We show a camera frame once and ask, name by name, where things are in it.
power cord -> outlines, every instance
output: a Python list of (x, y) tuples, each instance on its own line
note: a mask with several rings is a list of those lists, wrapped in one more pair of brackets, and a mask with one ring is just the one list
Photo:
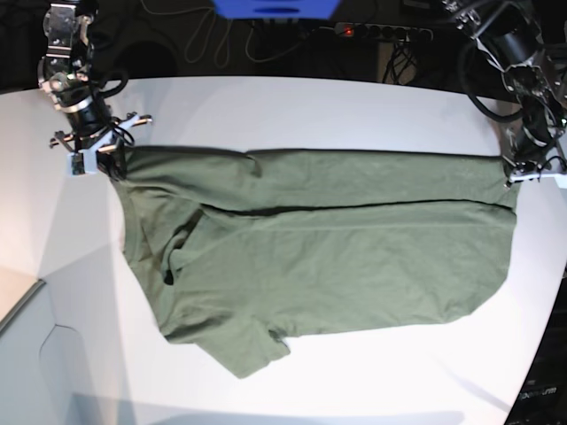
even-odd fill
[[(191, 14), (191, 13), (203, 12), (203, 17), (201, 18), (201, 21), (198, 23), (197, 29), (191, 35), (191, 37), (187, 41), (187, 44), (185, 44), (185, 49), (183, 51), (183, 58), (185, 59), (185, 61), (188, 64), (194, 65), (194, 64), (197, 64), (197, 62), (199, 62), (205, 56), (206, 50), (208, 49), (209, 43), (211, 42), (211, 34), (213, 33), (214, 27), (216, 26), (216, 21), (218, 19), (218, 15), (216, 14), (213, 7), (203, 6), (203, 7), (193, 7), (193, 8), (185, 9), (185, 10), (182, 10), (182, 11), (156, 12), (156, 11), (150, 10), (150, 8), (148, 8), (148, 6), (146, 5), (144, 0), (140, 0), (140, 3), (142, 4), (142, 7), (144, 8), (144, 10), (147, 13), (149, 13), (150, 15), (153, 15), (153, 16), (179, 16), (179, 15), (186, 15), (186, 14)], [(189, 49), (193, 46), (195, 40), (197, 39), (198, 35), (200, 34), (201, 30), (203, 29), (203, 27), (205, 26), (205, 23), (208, 20), (210, 20), (211, 23), (209, 24), (209, 28), (206, 30), (205, 42), (203, 44), (203, 48), (201, 49), (201, 51), (199, 52), (199, 54), (195, 58), (190, 58), (189, 57)], [(214, 65), (218, 69), (226, 68), (228, 66), (229, 62), (230, 62), (229, 36), (230, 36), (230, 31), (232, 30), (233, 23), (234, 23), (233, 19), (227, 20), (226, 30), (225, 30), (225, 32), (222, 36), (221, 41), (219, 42), (218, 47), (214, 51)], [(226, 56), (225, 56), (223, 61), (220, 61), (221, 52), (223, 50), (226, 51)]]
[(279, 53), (276, 53), (274, 56), (271, 56), (269, 58), (258, 59), (258, 58), (254, 58), (252, 56), (252, 54), (250, 53), (250, 42), (252, 41), (252, 37), (253, 37), (255, 31), (256, 31), (256, 27), (254, 25), (252, 25), (252, 28), (250, 29), (250, 34), (248, 35), (248, 38), (246, 39), (246, 45), (245, 45), (246, 57), (249, 58), (254, 64), (266, 64), (267, 62), (272, 62), (274, 60), (278, 60), (279, 58), (283, 58), (284, 56), (292, 53), (294, 50), (301, 47), (307, 41), (307, 39), (309, 38), (309, 35), (311, 35), (313, 33), (313, 32), (310, 33), (305, 40), (301, 40), (300, 42), (295, 43), (289, 49), (280, 51)]

black cable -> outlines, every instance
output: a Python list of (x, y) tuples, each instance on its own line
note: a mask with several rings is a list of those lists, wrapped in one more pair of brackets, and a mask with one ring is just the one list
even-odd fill
[(488, 109), (482, 102), (480, 102), (480, 100), (478, 100), (478, 97), (473, 93), (472, 88), (469, 85), (469, 81), (467, 80), (466, 68), (467, 59), (473, 49), (476, 49), (475, 43), (468, 42), (460, 51), (459, 57), (457, 59), (457, 73), (459, 75), (459, 82), (461, 83), (462, 90), (469, 97), (470, 101), (478, 108), (478, 110), (491, 120), (500, 122), (501, 124), (520, 120), (522, 118), (521, 110), (512, 113), (511, 115), (499, 115), (496, 112), (492, 112), (490, 109)]
[(102, 96), (103, 99), (107, 99), (109, 97), (116, 96), (122, 90), (124, 90), (126, 88), (126, 85), (128, 84), (128, 72), (123, 68), (115, 69), (115, 70), (112, 70), (110, 73), (107, 73), (103, 77), (103, 79), (98, 82), (99, 87), (103, 88), (108, 83), (108, 81), (112, 77), (115, 77), (115, 76), (120, 77), (120, 82), (119, 82), (118, 86), (114, 87), (113, 89), (101, 91), (100, 96)]

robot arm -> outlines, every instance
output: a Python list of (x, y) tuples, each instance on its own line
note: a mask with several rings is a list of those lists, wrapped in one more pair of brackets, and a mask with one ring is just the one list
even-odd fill
[(128, 77), (122, 73), (115, 89), (103, 91), (105, 81), (93, 81), (92, 58), (95, 46), (89, 40), (89, 25), (97, 14), (96, 0), (61, 0), (51, 4), (43, 30), (48, 49), (38, 66), (40, 88), (51, 98), (55, 109), (66, 115), (72, 132), (57, 132), (50, 146), (63, 145), (68, 151), (71, 175), (93, 174), (103, 169), (120, 178), (124, 167), (108, 155), (124, 144), (133, 144), (128, 129), (151, 122), (150, 116), (130, 113), (122, 121), (114, 118), (105, 99), (120, 92)]
[[(567, 83), (559, 78), (540, 39), (532, 17), (531, 0), (440, 0), (450, 20), (471, 43), (459, 57), (462, 85), (475, 105), (502, 123), (522, 120), (519, 130), (510, 128), (509, 152), (502, 156), (509, 184), (567, 174), (567, 161), (559, 138), (567, 128)], [(151, 122), (132, 112), (126, 120), (112, 116), (105, 99), (128, 82), (121, 76), (116, 89), (104, 91), (104, 81), (93, 81), (91, 64), (95, 47), (89, 25), (97, 14), (97, 0), (54, 0), (44, 21), (48, 50), (39, 65), (41, 89), (50, 96), (71, 125), (68, 135), (58, 132), (51, 145), (69, 151), (69, 173), (95, 173), (97, 168), (123, 175), (120, 155), (124, 144), (133, 144), (130, 127)], [(481, 104), (469, 89), (464, 68), (468, 54), (480, 50), (502, 73), (506, 90), (517, 97), (522, 110), (502, 117)]]
[[(509, 152), (503, 153), (509, 184), (565, 174), (567, 162), (559, 139), (567, 128), (567, 84), (543, 47), (531, 1), (442, 1), (457, 27), (471, 39), (458, 61), (461, 83), (471, 100), (493, 120), (522, 120), (518, 131), (509, 129)], [(501, 71), (504, 87), (522, 107), (520, 113), (498, 116), (470, 92), (464, 68), (475, 48)]]

white table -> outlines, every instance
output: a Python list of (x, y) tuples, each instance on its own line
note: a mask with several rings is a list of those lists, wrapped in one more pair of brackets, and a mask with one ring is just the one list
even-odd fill
[[(138, 144), (500, 152), (499, 129), (467, 97), (422, 89), (175, 78), (132, 81), (112, 104), (118, 116), (154, 116), (153, 127), (133, 130)], [(567, 215), (555, 182), (523, 186), (509, 278), (470, 317), (289, 339), (291, 356), (239, 381), (198, 347), (161, 337), (120, 255), (117, 197), (104, 176), (66, 180), (64, 150), (46, 147), (53, 131), (68, 129), (48, 99), (35, 91), (0, 97), (0, 128), (0, 195), (11, 201), (0, 207), (0, 237), (12, 243), (0, 247), (0, 266), (48, 282), (56, 321), (83, 338), (83, 347), (66, 347), (69, 358), (89, 364), (87, 372), (69, 362), (76, 392), (105, 423), (124, 414), (136, 423), (191, 415), (189, 423), (206, 424), (281, 423), (285, 415), (303, 417), (286, 422), (301, 424), (506, 419), (567, 261)], [(337, 419), (344, 416), (351, 418)]]

